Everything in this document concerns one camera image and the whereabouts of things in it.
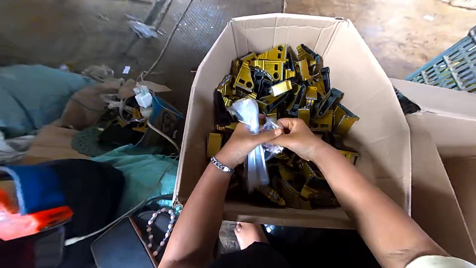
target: forearm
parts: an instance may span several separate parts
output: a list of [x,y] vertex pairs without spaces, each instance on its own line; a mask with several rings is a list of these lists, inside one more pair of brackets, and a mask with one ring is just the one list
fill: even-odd
[[218,237],[231,174],[210,163],[175,224],[159,267],[204,267]]
[[313,162],[319,167],[342,207],[384,267],[404,267],[421,255],[446,255],[402,208],[330,145],[316,141]]

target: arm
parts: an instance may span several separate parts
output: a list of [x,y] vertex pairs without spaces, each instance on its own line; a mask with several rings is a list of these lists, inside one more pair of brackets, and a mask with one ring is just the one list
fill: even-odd
[[317,138],[300,119],[280,119],[285,132],[272,141],[313,161],[383,267],[405,267],[423,255],[448,254],[413,220],[367,181],[335,148]]
[[[278,129],[252,135],[246,125],[238,124],[215,158],[235,168],[256,146],[281,133]],[[212,163],[207,166],[175,224],[160,268],[205,267],[211,261],[230,177],[230,173],[219,170]]]

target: pile of metal parts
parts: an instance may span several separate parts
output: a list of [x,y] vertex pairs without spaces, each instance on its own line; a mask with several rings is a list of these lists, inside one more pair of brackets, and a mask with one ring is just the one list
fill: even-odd
[[[297,117],[316,135],[331,144],[354,165],[359,153],[343,145],[343,137],[359,118],[340,104],[343,93],[330,87],[329,68],[322,58],[301,44],[297,57],[286,45],[256,55],[250,53],[231,63],[226,75],[214,91],[215,132],[207,142],[207,157],[214,156],[229,139],[238,123],[228,112],[242,98],[256,100],[260,113],[274,119]],[[339,206],[318,167],[294,152],[285,149],[267,161],[270,185],[256,193],[267,197],[274,206],[316,209]],[[243,167],[232,176],[228,195],[243,196]]]

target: sleeve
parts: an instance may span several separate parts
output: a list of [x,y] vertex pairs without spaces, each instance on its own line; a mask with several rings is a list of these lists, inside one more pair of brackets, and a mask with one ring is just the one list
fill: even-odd
[[476,268],[476,265],[455,257],[421,256],[410,262],[406,268]]

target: cardboard piece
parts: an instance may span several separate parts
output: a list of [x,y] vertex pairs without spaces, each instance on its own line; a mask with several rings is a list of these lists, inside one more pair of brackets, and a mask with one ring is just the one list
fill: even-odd
[[91,159],[71,148],[71,140],[77,132],[52,125],[42,127],[20,164],[35,165],[59,159]]
[[449,254],[475,263],[476,94],[390,80],[421,108],[406,116],[412,218]]
[[[234,18],[200,64],[188,103],[174,201],[184,204],[208,164],[206,140],[213,131],[213,90],[230,72],[231,61],[278,44],[295,53],[303,43],[323,57],[331,85],[344,92],[342,104],[360,117],[346,143],[362,157],[357,168],[410,213],[410,133],[393,87],[350,21],[265,14]],[[225,203],[225,220],[284,226],[352,228],[341,209],[298,210]]]

